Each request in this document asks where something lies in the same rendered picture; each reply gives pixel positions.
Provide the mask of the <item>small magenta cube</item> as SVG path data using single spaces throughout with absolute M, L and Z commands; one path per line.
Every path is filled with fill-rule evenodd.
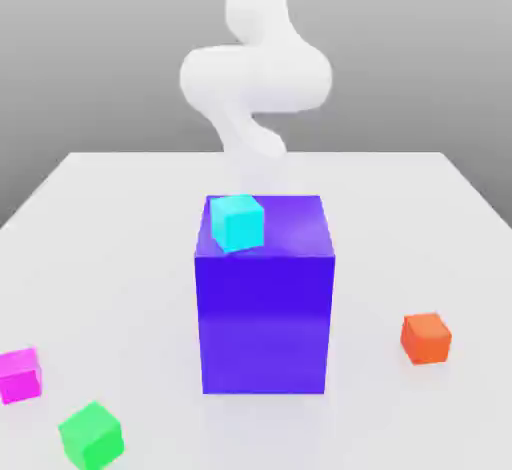
M 0 354 L 0 400 L 4 405 L 41 394 L 42 369 L 34 347 Z

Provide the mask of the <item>small cyan cube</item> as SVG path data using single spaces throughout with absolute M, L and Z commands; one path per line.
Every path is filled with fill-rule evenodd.
M 264 208 L 246 194 L 210 199 L 211 235 L 225 253 L 264 245 Z

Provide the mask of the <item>large purple box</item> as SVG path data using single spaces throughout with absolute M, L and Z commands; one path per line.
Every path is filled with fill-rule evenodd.
M 202 212 L 194 254 L 206 394 L 325 390 L 336 256 L 322 200 L 264 196 L 264 244 L 226 253 Z

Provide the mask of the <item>small green cube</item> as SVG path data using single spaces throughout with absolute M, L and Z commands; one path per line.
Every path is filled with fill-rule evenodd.
M 103 470 L 125 450 L 119 420 L 92 401 L 58 426 L 63 449 L 79 470 Z

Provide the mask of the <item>small orange cube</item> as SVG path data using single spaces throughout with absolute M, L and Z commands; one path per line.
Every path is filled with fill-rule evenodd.
M 443 363 L 448 359 L 452 333 L 436 312 L 406 315 L 400 343 L 413 365 Z

